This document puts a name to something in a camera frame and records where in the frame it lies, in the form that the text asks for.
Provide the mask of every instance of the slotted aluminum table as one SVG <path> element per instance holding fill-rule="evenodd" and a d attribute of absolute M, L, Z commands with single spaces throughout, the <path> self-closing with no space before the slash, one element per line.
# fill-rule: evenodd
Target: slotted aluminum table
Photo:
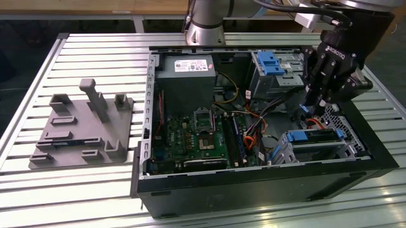
<path fill-rule="evenodd" d="M 119 165 L 29 170 L 28 157 L 51 113 L 53 93 L 85 98 L 77 84 L 96 80 L 105 98 L 125 92 L 133 106 L 129 148 L 140 139 L 147 58 L 152 46 L 183 46 L 181 34 L 71 34 L 57 39 L 0 140 L 0 227 L 379 227 L 406 221 L 406 112 L 372 73 L 374 89 L 354 103 L 401 168 L 338 197 L 310 203 L 155 220 L 131 199 L 133 151 Z M 226 35 L 227 44 L 316 45 L 316 34 Z"/>

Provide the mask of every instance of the blue drive bracket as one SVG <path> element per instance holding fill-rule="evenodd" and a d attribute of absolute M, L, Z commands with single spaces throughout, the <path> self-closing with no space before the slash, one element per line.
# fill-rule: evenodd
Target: blue drive bracket
<path fill-rule="evenodd" d="M 284 75 L 284 69 L 279 65 L 279 60 L 271 51 L 258 52 L 258 61 L 264 69 L 264 74 L 271 75 Z"/>

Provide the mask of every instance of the yellow cable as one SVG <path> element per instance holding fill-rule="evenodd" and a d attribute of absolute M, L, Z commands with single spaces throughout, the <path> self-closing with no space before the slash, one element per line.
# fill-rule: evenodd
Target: yellow cable
<path fill-rule="evenodd" d="M 228 77 L 228 75 L 226 75 L 222 72 L 219 72 L 218 74 L 222 75 L 222 76 L 224 76 L 230 80 L 230 82 L 234 84 L 234 87 L 235 87 L 234 98 L 231 100 L 227 100 L 227 101 L 218 101 L 218 102 L 215 102 L 215 104 L 227 104 L 227 103 L 232 102 L 238 98 L 238 96 L 239 96 L 239 88 L 238 88 L 235 82 L 232 81 L 232 79 Z"/>

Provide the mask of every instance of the robotic arm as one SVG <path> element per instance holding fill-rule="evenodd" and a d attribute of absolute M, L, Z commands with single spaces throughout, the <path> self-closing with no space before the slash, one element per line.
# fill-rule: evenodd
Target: robotic arm
<path fill-rule="evenodd" d="M 332 30 L 322 31 L 318 48 L 303 49 L 304 106 L 311 106 L 314 114 L 322 115 L 326 106 L 371 89 L 372 83 L 360 70 L 394 20 L 391 10 L 403 0 L 312 0 L 298 7 L 267 2 L 270 0 L 189 0 L 184 26 L 187 44 L 226 44 L 223 18 L 251 17 L 260 7 L 296 13 L 295 21 L 310 29 L 324 22 Z"/>

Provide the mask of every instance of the ram slot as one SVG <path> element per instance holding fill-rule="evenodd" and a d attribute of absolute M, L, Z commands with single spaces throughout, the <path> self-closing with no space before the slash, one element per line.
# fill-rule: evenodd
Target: ram slot
<path fill-rule="evenodd" d="M 234 121 L 231 116 L 222 116 L 223 134 L 227 145 L 230 164 L 234 168 L 242 165 L 242 156 L 236 135 L 234 132 Z"/>

